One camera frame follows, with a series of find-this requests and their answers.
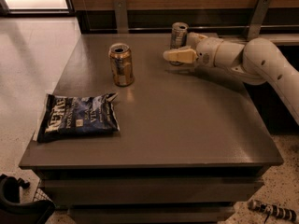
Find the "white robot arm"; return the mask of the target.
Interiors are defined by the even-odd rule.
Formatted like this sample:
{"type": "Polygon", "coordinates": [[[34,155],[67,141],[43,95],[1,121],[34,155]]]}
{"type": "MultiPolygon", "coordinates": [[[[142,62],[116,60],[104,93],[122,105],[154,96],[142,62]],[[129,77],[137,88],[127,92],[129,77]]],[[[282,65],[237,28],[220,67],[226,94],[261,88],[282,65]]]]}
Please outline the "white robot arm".
{"type": "Polygon", "coordinates": [[[218,67],[250,85],[269,83],[299,124],[299,72],[270,40],[254,38],[245,45],[191,33],[195,48],[184,46],[164,52],[174,63],[218,67]]]}

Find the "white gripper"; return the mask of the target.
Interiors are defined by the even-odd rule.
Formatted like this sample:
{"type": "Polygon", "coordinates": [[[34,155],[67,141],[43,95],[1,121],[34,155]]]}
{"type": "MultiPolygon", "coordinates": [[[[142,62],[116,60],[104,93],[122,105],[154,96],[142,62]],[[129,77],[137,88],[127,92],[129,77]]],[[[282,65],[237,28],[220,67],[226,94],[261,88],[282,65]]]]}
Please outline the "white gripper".
{"type": "Polygon", "coordinates": [[[190,32],[187,35],[187,45],[179,49],[170,49],[164,52],[165,60],[174,63],[194,63],[208,67],[215,66],[216,53],[223,42],[217,37],[206,37],[206,35],[190,32]]]}

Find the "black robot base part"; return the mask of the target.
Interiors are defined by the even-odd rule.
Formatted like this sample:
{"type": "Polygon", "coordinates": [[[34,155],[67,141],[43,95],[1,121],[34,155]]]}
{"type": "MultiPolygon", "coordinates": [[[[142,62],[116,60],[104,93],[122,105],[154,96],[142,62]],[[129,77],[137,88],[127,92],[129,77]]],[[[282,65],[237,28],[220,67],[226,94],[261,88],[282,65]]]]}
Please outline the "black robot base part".
{"type": "Polygon", "coordinates": [[[20,188],[30,184],[14,176],[0,176],[0,224],[45,224],[55,211],[50,200],[20,201],[20,188]]]}

